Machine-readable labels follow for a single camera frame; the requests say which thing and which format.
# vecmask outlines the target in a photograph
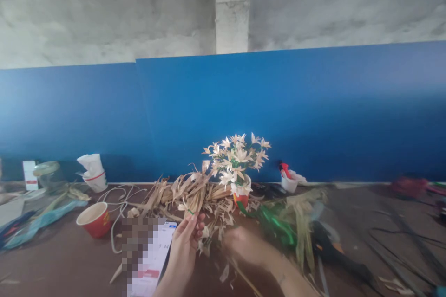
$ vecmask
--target blue plastic bag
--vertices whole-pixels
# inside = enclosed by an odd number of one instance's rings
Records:
[[[67,205],[54,209],[50,212],[37,218],[35,221],[31,222],[29,226],[18,231],[3,247],[3,249],[13,249],[15,247],[30,241],[36,235],[37,231],[47,225],[50,225],[60,219],[65,214],[69,213],[75,207],[85,207],[88,204],[86,201],[74,200]]]

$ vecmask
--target white box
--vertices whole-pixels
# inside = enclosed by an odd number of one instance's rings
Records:
[[[34,167],[36,167],[36,162],[33,160],[23,162],[23,174],[25,175],[26,190],[28,191],[39,189],[37,176],[33,174]]]

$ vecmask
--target forearm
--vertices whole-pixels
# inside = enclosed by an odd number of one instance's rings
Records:
[[[277,280],[285,297],[317,296],[302,274],[277,250],[271,251],[266,269]]]

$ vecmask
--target red cup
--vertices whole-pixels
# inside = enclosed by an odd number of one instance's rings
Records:
[[[234,202],[237,205],[237,202],[241,202],[243,206],[246,208],[248,206],[248,199],[249,195],[240,195],[237,196],[236,193],[234,193]]]
[[[93,238],[102,237],[112,226],[107,203],[99,202],[85,209],[76,224],[86,229]]]

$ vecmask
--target vase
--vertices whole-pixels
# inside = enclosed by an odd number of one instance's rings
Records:
[[[242,205],[246,208],[248,206],[249,193],[251,190],[251,178],[249,176],[245,176],[247,180],[245,180],[245,186],[249,186],[248,189],[243,189],[239,195],[234,193],[234,203],[237,205],[237,202],[241,202]]]

